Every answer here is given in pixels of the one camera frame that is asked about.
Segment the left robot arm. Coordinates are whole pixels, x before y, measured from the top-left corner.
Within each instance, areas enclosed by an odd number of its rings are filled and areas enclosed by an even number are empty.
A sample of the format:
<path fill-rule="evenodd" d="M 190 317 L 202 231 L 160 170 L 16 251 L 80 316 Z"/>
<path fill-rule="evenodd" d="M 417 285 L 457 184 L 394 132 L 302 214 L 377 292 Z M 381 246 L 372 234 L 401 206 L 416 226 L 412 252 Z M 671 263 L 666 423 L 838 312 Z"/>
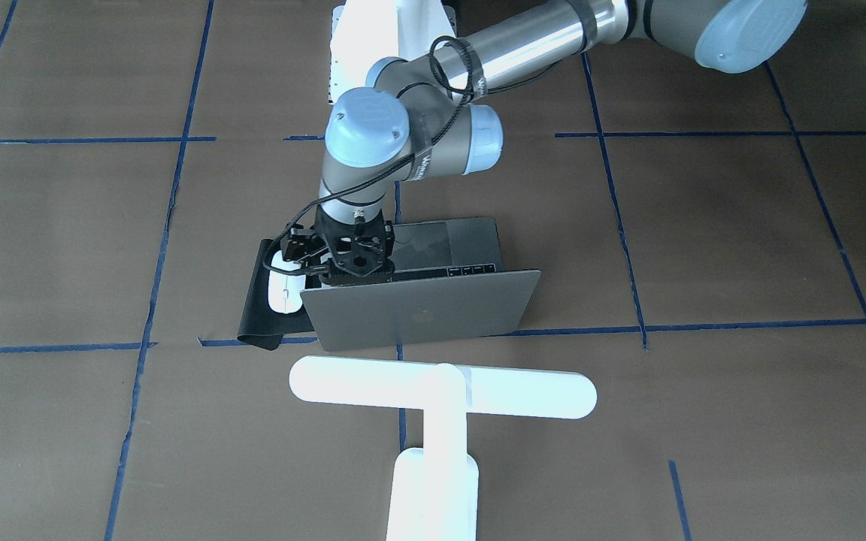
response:
<path fill-rule="evenodd" d="M 439 35 L 415 59 L 375 59 L 333 100 L 316 220 L 294 218 L 262 251 L 271 275 L 335 286 L 385 281 L 395 182 L 474 174 L 501 157 L 498 114 L 479 100 L 541 79 L 598 44 L 642 38 L 724 73 L 751 71 L 790 40 L 805 1 L 547 1 L 466 38 Z"/>

